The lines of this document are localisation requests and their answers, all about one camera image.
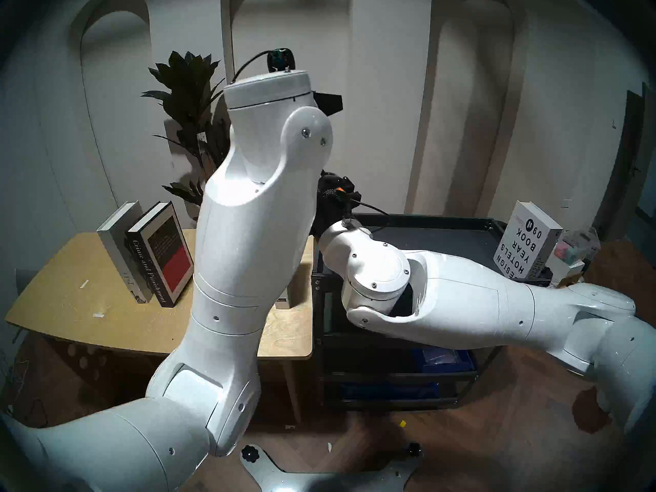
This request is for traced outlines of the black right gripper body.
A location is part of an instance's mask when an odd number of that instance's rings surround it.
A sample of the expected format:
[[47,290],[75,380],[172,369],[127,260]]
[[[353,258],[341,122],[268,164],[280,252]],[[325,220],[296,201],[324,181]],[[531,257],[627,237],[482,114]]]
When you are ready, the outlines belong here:
[[317,183],[313,235],[323,235],[338,221],[349,222],[353,218],[353,209],[359,205],[360,193],[349,178],[321,171]]

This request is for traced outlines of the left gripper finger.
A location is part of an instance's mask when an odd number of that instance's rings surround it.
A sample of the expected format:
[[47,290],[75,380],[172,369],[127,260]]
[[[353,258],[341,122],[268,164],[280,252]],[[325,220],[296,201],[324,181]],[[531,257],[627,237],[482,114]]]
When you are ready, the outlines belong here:
[[313,92],[316,106],[326,115],[331,116],[343,110],[343,99],[341,95]]

